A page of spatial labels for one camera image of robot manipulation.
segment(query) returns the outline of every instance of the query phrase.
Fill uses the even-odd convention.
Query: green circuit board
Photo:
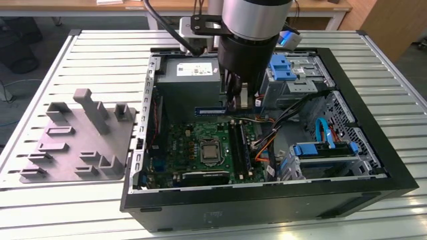
[[[244,124],[244,134],[248,142],[254,140],[256,134],[252,122]],[[226,171],[229,172],[229,184],[264,182],[264,169],[260,164],[252,166],[250,177],[238,179],[234,176],[226,122],[172,124],[169,125],[166,139],[164,172]],[[212,142],[218,145],[218,162],[205,163],[201,148],[204,144]],[[158,188],[173,187],[172,176],[156,174],[154,183]]]

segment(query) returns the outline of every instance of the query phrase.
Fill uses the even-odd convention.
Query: power supply label
[[[176,76],[213,75],[210,62],[185,62],[176,65]]]

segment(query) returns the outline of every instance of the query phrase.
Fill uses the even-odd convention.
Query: wooden cabinet
[[[394,62],[427,27],[427,0],[346,0],[338,30],[364,30]]]

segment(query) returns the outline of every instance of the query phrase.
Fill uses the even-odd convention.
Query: slotted aluminum table
[[[78,107],[89,88],[105,108],[125,102],[140,111],[149,49],[177,47],[164,31],[85,30],[58,52],[0,156],[0,239],[388,239],[427,236],[427,104],[366,36],[305,31],[300,47],[330,48],[389,138],[418,189],[345,218],[150,234],[118,211],[122,180],[19,183],[17,171],[35,148],[50,102]]]

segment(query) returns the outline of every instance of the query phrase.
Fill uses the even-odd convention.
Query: metal bracket
[[[220,28],[206,27],[208,23],[220,25]],[[204,36],[232,36],[232,32],[222,24],[220,15],[193,15],[190,16],[190,30],[196,35]]]

